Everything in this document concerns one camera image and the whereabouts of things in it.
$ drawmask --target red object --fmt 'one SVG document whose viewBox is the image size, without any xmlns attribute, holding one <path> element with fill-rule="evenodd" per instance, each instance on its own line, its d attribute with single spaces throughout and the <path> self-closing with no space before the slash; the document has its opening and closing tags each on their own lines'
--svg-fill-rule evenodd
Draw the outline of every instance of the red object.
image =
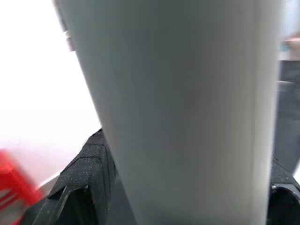
<svg viewBox="0 0 300 225">
<path fill-rule="evenodd" d="M 0 192 L 3 191 L 7 191 L 7 193 L 0 197 L 0 210 L 18 199 L 30 206 L 42 198 L 42 193 L 35 190 L 5 152 L 0 151 Z M 18 225 L 20 221 L 21 219 L 13 224 Z"/>
</svg>

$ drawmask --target gray cylindrical post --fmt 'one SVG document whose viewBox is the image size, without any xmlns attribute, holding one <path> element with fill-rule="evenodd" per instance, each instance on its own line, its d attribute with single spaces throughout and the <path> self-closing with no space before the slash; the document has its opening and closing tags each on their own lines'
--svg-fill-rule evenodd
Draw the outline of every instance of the gray cylindrical post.
<svg viewBox="0 0 300 225">
<path fill-rule="evenodd" d="M 264 225 L 280 0 L 60 0 L 140 225 Z"/>
</svg>

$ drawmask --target gray pole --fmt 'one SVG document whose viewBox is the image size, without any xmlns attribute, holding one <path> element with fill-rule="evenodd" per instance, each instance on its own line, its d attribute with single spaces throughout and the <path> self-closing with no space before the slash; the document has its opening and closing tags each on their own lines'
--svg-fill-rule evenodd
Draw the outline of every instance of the gray pole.
<svg viewBox="0 0 300 225">
<path fill-rule="evenodd" d="M 280 0 L 60 0 L 140 225 L 264 225 Z"/>
</svg>

